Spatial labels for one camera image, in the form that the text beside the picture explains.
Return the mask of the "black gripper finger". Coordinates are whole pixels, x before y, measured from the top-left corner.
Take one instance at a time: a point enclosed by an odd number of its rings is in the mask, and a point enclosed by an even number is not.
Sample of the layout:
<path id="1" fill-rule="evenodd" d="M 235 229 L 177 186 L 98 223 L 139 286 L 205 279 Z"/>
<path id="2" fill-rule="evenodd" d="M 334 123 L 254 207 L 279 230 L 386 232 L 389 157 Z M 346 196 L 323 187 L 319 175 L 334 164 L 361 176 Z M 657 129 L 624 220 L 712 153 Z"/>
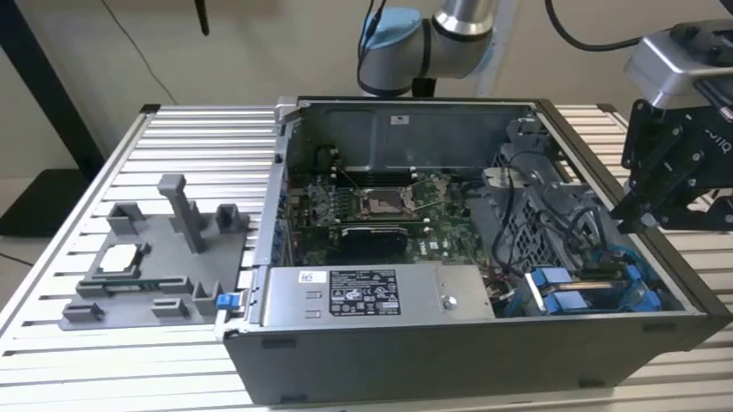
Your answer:
<path id="1" fill-rule="evenodd" d="M 689 181 L 704 159 L 689 110 L 664 110 L 646 100 L 633 103 L 622 167 L 630 171 L 628 190 L 610 215 L 621 233 L 659 225 L 699 230 L 703 213 L 689 209 L 697 189 Z"/>
<path id="2" fill-rule="evenodd" d="M 707 211 L 689 209 L 704 191 L 691 187 L 672 191 L 657 205 L 661 227 L 669 230 L 731 231 L 732 196 L 717 198 Z"/>

